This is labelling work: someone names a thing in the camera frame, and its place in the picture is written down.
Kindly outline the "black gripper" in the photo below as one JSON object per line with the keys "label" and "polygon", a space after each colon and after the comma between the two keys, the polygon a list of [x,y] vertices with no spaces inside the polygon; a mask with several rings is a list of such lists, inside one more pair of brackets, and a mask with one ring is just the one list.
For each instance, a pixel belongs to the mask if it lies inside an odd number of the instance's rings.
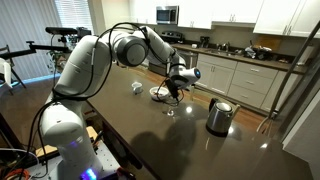
{"label": "black gripper", "polygon": [[172,95],[172,97],[177,98],[179,96],[178,89],[174,86],[174,84],[171,82],[171,80],[167,79],[165,81],[165,84],[166,84],[170,94]]}

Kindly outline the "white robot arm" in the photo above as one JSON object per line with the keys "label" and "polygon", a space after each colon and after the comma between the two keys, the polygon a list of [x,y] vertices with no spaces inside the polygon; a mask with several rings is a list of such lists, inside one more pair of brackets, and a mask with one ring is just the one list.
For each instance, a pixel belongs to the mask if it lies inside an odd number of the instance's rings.
{"label": "white robot arm", "polygon": [[40,120],[44,142],[55,147],[61,161],[51,180],[99,180],[103,165],[98,159],[81,114],[83,102],[95,95],[114,60],[135,67],[144,60],[170,65],[171,86],[184,89],[201,77],[185,60],[147,26],[133,32],[109,30],[102,36],[86,35],[71,52],[51,91]]}

